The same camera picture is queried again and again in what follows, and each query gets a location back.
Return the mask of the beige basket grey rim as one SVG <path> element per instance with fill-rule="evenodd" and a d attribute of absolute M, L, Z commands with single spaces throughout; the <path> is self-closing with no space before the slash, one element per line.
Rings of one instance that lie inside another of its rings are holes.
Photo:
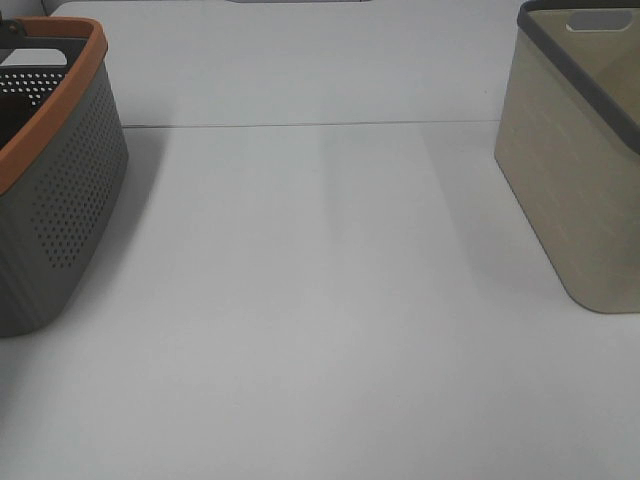
<path fill-rule="evenodd" d="M 637 2 L 521 5 L 494 156 L 567 294 L 637 312 Z"/>

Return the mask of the grey perforated basket orange rim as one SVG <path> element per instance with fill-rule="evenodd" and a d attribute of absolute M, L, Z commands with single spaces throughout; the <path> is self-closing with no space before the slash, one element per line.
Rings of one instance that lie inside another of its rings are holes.
<path fill-rule="evenodd" d="M 69 302 L 112 215 L 129 152 L 99 22 L 5 19 L 1 45 L 65 59 L 1 69 L 1 334 L 16 337 L 50 324 Z"/>

